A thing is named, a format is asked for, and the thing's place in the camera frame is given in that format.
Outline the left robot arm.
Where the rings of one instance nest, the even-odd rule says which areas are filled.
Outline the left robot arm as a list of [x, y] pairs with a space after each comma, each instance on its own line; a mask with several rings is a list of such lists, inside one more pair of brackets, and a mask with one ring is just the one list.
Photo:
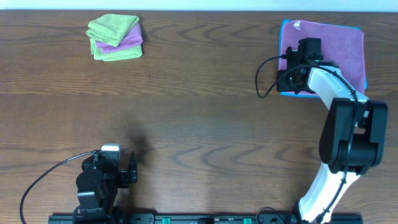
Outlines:
[[72, 213], [73, 223], [128, 223], [125, 212], [114, 206], [119, 189], [137, 182], [137, 162], [130, 153], [128, 168], [119, 168], [118, 151], [94, 151], [81, 165], [76, 178], [80, 205]]

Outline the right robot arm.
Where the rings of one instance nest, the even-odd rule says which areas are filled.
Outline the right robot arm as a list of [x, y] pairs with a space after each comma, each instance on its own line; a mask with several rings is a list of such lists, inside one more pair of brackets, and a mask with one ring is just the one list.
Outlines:
[[328, 108], [318, 147], [320, 170], [298, 201], [302, 223], [328, 223], [348, 187], [381, 162], [388, 107], [358, 92], [319, 47], [288, 47], [282, 58], [287, 68], [277, 73], [277, 91], [315, 93]]

